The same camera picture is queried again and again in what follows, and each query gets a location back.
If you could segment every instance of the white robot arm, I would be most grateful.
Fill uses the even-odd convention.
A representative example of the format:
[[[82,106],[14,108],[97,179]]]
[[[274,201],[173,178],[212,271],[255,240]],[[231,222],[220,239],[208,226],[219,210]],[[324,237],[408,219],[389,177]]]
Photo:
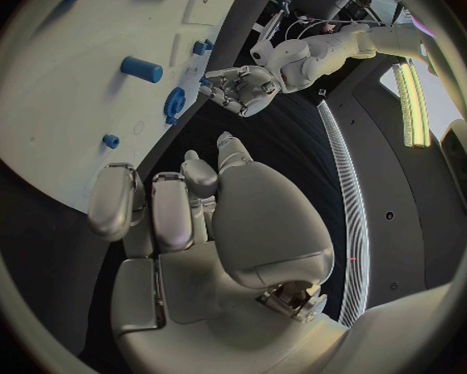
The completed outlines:
[[[276,47],[261,40],[251,49],[258,66],[207,72],[200,90],[229,111],[252,116],[277,93],[305,89],[337,71],[348,57],[372,58],[378,52],[426,61],[413,26],[370,28],[353,23],[339,33],[287,40]]]

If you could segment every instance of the humanoid robot hand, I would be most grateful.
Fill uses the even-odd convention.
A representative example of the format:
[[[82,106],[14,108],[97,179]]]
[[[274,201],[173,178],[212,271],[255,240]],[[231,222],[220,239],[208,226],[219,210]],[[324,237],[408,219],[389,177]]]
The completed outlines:
[[[200,90],[218,105],[240,116],[252,116],[277,93],[293,93],[330,75],[348,57],[372,58],[378,52],[426,61],[413,26],[373,27],[353,23],[341,31],[286,40],[276,47],[263,39],[251,49],[257,66],[242,66],[205,74]]]
[[[265,108],[280,91],[275,76],[261,66],[242,66],[205,74],[200,90],[220,106],[240,116]]]

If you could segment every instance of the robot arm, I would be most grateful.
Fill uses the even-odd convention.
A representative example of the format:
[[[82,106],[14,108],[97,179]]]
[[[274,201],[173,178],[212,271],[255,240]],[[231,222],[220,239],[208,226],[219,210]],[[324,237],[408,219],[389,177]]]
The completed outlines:
[[[372,58],[378,52],[426,61],[414,27],[353,23],[339,33],[287,40],[276,47],[261,40],[251,49],[258,66],[207,72],[200,90],[229,111],[252,116],[277,93],[305,89],[337,71],[348,57]]]

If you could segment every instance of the yellow light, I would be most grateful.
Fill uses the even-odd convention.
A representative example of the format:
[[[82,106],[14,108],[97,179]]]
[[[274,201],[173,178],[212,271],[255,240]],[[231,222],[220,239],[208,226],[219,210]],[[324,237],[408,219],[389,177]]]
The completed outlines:
[[[393,66],[403,115],[404,143],[407,147],[430,146],[429,122],[424,94],[414,63]]]

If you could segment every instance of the blue gear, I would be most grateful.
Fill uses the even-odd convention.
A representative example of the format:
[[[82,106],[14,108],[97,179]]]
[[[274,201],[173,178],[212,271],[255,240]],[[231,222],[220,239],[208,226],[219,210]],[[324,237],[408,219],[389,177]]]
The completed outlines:
[[[175,118],[175,115],[183,110],[184,106],[185,90],[181,87],[176,87],[171,91],[165,103],[166,123],[168,125],[176,125],[178,120]]]

